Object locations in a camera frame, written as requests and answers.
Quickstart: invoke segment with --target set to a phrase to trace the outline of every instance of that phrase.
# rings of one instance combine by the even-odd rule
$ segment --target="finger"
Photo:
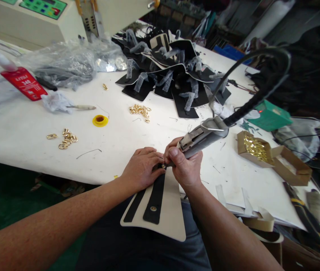
[[[179,167],[181,170],[186,170],[187,159],[185,158],[185,155],[177,147],[171,147],[168,150],[168,153],[170,159],[174,162],[176,167]]]
[[[142,149],[137,149],[137,150],[135,150],[135,152],[134,152],[133,155],[138,155],[138,154],[140,154],[141,150],[142,150]]]
[[[191,156],[188,160],[189,161],[194,161],[196,159],[200,159],[200,161],[202,160],[202,151],[199,151],[198,153],[194,154],[193,156]]]
[[[171,147],[176,147],[178,142],[182,139],[183,137],[177,137],[175,138],[173,141],[171,141],[165,149],[164,152],[164,157],[165,157],[165,163],[169,164],[170,163],[170,159],[168,158],[168,149],[170,149]]]
[[[155,149],[153,147],[144,147],[143,149],[141,149],[139,154],[144,155],[144,154],[148,154],[149,152],[153,152],[153,151],[157,151],[157,149]]]
[[[154,182],[160,175],[165,173],[166,173],[165,169],[157,169],[151,174],[150,179],[152,180],[152,182]]]
[[[149,159],[150,160],[150,164],[153,167],[156,164],[163,164],[164,163],[164,159],[162,159],[161,157],[155,156]]]
[[[164,154],[162,154],[161,152],[150,152],[149,154],[147,154],[147,156],[148,156],[149,158],[155,157],[155,156],[160,157],[160,158],[163,158],[163,157],[164,157]]]

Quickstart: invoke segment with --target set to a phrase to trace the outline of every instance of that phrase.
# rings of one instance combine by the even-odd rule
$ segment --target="pile of gold rings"
[[[150,116],[149,112],[151,111],[151,108],[137,105],[135,104],[133,107],[130,107],[130,113],[131,114],[141,114],[147,123],[150,123]]]
[[[78,141],[78,137],[72,135],[72,133],[68,129],[64,129],[62,132],[64,140],[61,144],[59,144],[58,148],[60,149],[67,149],[69,145]],[[47,139],[55,139],[57,138],[56,134],[47,135]]]
[[[251,155],[254,155],[258,158],[259,161],[268,162],[268,156],[266,155],[266,151],[264,148],[263,143],[259,142],[258,140],[245,135],[244,137],[244,145],[245,149]]]

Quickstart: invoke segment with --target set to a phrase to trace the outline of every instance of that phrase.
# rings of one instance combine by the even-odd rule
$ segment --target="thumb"
[[[168,153],[170,155],[171,160],[174,162],[175,166],[185,166],[187,159],[185,158],[185,155],[177,147],[171,147],[168,150]]]
[[[157,169],[151,174],[151,180],[155,181],[161,174],[165,174],[165,169]]]

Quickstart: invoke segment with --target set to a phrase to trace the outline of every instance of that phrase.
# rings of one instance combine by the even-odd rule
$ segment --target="blue crate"
[[[219,46],[215,45],[213,50],[216,51],[218,54],[235,61],[238,61],[243,56],[245,56],[244,53],[238,51],[237,49],[235,49],[233,46],[230,46],[229,44],[225,45],[224,48],[220,48]],[[243,64],[249,65],[251,62],[252,62],[252,59],[249,59],[245,61]]]

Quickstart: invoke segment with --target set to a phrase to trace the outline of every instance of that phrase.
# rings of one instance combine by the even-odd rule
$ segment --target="gray pants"
[[[186,240],[157,232],[122,227],[130,199],[116,206],[88,231],[76,264],[82,270],[211,270],[190,204],[182,203]]]

